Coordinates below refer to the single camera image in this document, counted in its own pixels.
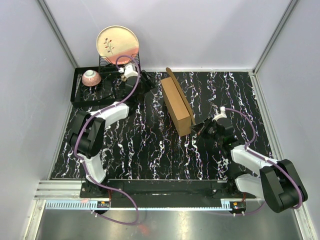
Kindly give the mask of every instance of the white wall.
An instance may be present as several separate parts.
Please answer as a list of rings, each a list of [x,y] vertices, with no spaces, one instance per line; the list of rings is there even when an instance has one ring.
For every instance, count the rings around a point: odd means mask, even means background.
[[[112,25],[139,39],[145,69],[252,69],[290,0],[46,0],[81,67]]]
[[[73,68],[35,0],[0,2],[0,232],[17,240],[64,124]]]
[[[284,156],[308,192],[320,236],[320,2],[300,1],[258,77]]]

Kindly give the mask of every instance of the beige plate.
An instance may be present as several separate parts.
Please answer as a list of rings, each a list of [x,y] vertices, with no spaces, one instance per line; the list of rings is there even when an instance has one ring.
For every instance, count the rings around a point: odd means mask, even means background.
[[[101,57],[112,64],[121,55],[136,55],[139,51],[139,42],[136,35],[124,26],[109,26],[103,29],[96,38],[96,49]],[[127,57],[119,59],[118,64],[127,64]]]

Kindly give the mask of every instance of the shiny floor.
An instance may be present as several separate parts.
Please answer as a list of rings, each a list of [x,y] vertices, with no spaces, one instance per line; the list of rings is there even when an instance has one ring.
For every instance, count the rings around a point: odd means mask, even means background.
[[[249,202],[248,210],[259,205]],[[111,210],[108,217],[133,221],[134,211]],[[88,211],[45,210],[37,240],[300,240],[293,210],[272,212],[265,206],[250,216],[201,211],[142,211],[140,224],[126,226]]]

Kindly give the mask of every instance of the floor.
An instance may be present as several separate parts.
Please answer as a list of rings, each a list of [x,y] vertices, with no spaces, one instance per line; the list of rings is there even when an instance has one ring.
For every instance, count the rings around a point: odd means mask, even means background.
[[[251,209],[258,207],[250,202]],[[106,216],[133,221],[134,211]],[[300,240],[294,211],[274,213],[267,206],[251,216],[201,211],[141,211],[140,223],[126,226],[81,210],[45,210],[37,240]]]
[[[104,133],[100,158],[109,179],[214,180],[226,179],[230,161],[224,159],[214,142],[197,139],[195,133],[179,137],[164,106],[160,81],[166,72],[151,72],[156,88],[145,95],[126,119]],[[253,122],[257,139],[251,146],[272,156],[256,95],[247,72],[175,72],[194,112],[196,123],[218,113],[221,106],[246,113]],[[90,88],[87,99],[95,99]],[[84,108],[97,110],[98,107]],[[51,179],[81,179],[84,170],[67,144],[73,121],[80,109],[73,108]],[[238,114],[228,113],[235,134],[246,142],[253,133]]]

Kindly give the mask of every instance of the leaf pattern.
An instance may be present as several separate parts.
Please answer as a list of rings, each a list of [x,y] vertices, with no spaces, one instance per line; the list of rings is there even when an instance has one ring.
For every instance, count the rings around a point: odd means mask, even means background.
[[[107,53],[111,53],[112,55],[114,54],[113,52],[112,52],[112,49],[114,49],[115,47],[114,46],[111,46],[111,41],[112,41],[112,39],[110,39],[109,41],[108,41],[108,38],[106,37],[105,38],[105,42],[104,42],[104,44],[106,44],[106,46],[104,47],[105,49],[108,49],[108,51],[107,51]]]

